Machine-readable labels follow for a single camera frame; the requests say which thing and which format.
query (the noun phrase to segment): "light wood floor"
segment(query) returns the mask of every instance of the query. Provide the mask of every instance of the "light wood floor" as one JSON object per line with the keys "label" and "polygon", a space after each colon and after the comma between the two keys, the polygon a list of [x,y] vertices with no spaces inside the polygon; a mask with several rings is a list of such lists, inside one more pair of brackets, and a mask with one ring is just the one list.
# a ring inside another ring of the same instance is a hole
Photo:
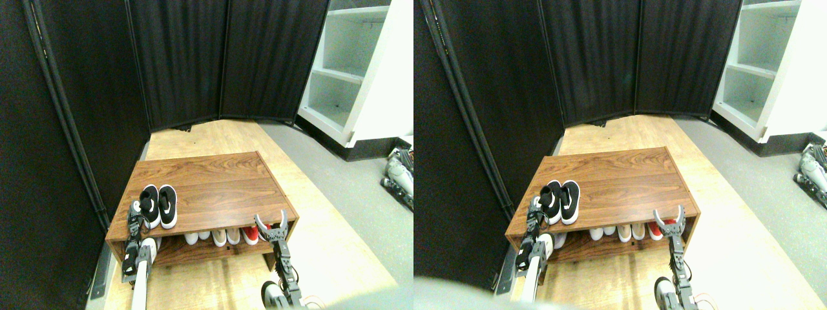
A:
{"label": "light wood floor", "polygon": [[[341,214],[292,160],[250,121],[221,120],[152,134],[147,160],[220,155],[258,150],[301,216],[289,240],[303,296],[330,305],[345,298],[393,287],[396,282]],[[113,274],[106,309],[129,308],[130,284]],[[261,285],[278,281],[261,255],[154,268],[148,309],[257,309]]]}
{"label": "light wood floor", "polygon": [[[672,153],[702,212],[686,252],[693,293],[710,294],[720,309],[825,307],[741,197],[670,117],[638,115],[609,121],[606,128],[568,128],[560,155],[659,146]],[[668,255],[668,250],[655,250],[549,265],[537,300],[586,309],[656,309],[654,282],[672,277]],[[512,299],[519,297],[523,280]]]}

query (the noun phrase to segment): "black curtain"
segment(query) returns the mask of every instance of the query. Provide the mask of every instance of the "black curtain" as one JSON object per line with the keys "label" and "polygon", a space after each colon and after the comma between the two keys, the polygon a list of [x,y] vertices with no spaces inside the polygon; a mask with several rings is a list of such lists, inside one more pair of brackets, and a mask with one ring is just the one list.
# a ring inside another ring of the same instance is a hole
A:
{"label": "black curtain", "polygon": [[517,204],[563,133],[538,2],[433,3],[460,88]]}
{"label": "black curtain", "polygon": [[0,2],[0,308],[84,308],[103,230],[20,1]]}
{"label": "black curtain", "polygon": [[58,89],[111,218],[149,139],[123,2],[39,0]]}
{"label": "black curtain", "polygon": [[130,9],[151,130],[218,118],[227,1]]}
{"label": "black curtain", "polygon": [[293,121],[327,1],[231,1],[222,117]]}
{"label": "black curtain", "polygon": [[637,112],[708,117],[741,1],[644,0]]}
{"label": "black curtain", "polygon": [[508,223],[480,162],[445,69],[413,2],[413,92],[418,174],[413,274],[489,288]]}
{"label": "black curtain", "polygon": [[634,111],[640,2],[543,0],[566,126]]}

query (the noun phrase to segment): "black sneaker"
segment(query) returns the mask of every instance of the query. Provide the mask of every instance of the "black sneaker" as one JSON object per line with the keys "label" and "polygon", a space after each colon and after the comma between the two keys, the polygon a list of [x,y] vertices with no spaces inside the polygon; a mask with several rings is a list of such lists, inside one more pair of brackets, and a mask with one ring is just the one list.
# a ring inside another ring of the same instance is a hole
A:
{"label": "black sneaker", "polygon": [[158,188],[153,184],[146,185],[138,201],[141,202],[141,215],[146,217],[146,226],[150,229],[157,227],[160,223]]}
{"label": "black sneaker", "polygon": [[572,180],[563,183],[562,195],[560,196],[563,224],[571,225],[577,220],[578,202],[580,202],[580,185]]}
{"label": "black sneaker", "polygon": [[560,221],[560,182],[552,180],[540,189],[540,196],[534,198],[534,203],[540,206],[546,216],[546,223],[552,225]]}
{"label": "black sneaker", "polygon": [[158,206],[160,207],[160,226],[170,229],[178,222],[178,195],[172,185],[164,184],[158,189]]}

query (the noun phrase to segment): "white shelf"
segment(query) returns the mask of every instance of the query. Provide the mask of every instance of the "white shelf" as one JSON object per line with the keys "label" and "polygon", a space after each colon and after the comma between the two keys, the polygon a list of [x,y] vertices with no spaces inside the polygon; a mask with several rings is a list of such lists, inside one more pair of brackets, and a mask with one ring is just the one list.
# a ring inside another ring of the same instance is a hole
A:
{"label": "white shelf", "polygon": [[745,5],[741,12],[756,12],[771,17],[795,17],[800,6],[801,0],[767,2]]}
{"label": "white shelf", "polygon": [[776,72],[764,69],[768,64],[728,64],[727,68],[735,69],[748,74],[755,74],[766,79],[775,79]]}
{"label": "white shelf", "polygon": [[331,77],[331,78],[334,78],[334,79],[340,79],[342,81],[345,81],[345,82],[348,82],[348,83],[354,83],[354,84],[357,84],[357,85],[361,85],[362,81],[365,80],[364,77],[361,77],[359,75],[350,74],[347,71],[345,71],[345,72],[342,72],[342,71],[344,71],[344,70],[334,70],[334,69],[324,69],[324,68],[313,69],[314,73],[325,75],[325,76],[328,76],[328,77]]}
{"label": "white shelf", "polygon": [[348,8],[346,10],[330,11],[327,13],[327,17],[341,18],[351,22],[385,22],[389,7]]}

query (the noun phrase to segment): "gray floor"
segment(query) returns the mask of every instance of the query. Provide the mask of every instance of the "gray floor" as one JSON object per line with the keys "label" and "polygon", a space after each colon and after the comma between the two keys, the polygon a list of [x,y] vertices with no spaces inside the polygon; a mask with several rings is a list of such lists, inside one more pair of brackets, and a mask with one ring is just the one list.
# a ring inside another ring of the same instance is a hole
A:
{"label": "gray floor", "polygon": [[[675,121],[735,188],[827,304],[827,210],[792,180],[801,156],[761,158],[710,124],[694,118],[675,117]],[[733,222],[732,228],[736,231],[738,223]]]}
{"label": "gray floor", "polygon": [[259,125],[345,217],[396,282],[410,282],[414,214],[379,185],[387,160],[348,163],[300,130],[278,122]]}

